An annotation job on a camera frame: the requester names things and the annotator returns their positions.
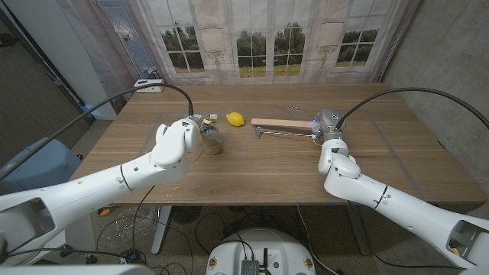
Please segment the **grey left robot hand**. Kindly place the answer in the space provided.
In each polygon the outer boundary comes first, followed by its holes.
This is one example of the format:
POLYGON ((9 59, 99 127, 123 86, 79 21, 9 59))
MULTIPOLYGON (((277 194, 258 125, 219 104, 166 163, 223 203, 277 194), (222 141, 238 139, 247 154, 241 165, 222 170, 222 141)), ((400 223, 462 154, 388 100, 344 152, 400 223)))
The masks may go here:
POLYGON ((192 119, 195 123, 197 123, 201 133, 206 133, 207 131, 209 131, 213 125, 217 124, 218 121, 217 114, 210 114, 210 115, 194 114, 189 118, 192 119))

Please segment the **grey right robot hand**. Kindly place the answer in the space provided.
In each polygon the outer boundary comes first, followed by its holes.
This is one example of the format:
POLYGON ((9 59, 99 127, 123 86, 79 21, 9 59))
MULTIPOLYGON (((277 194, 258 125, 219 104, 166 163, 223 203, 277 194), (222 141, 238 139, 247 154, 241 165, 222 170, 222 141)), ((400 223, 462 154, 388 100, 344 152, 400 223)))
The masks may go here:
POLYGON ((323 109, 313 119, 313 141, 322 145, 331 139, 341 140, 346 125, 346 120, 338 112, 323 109))

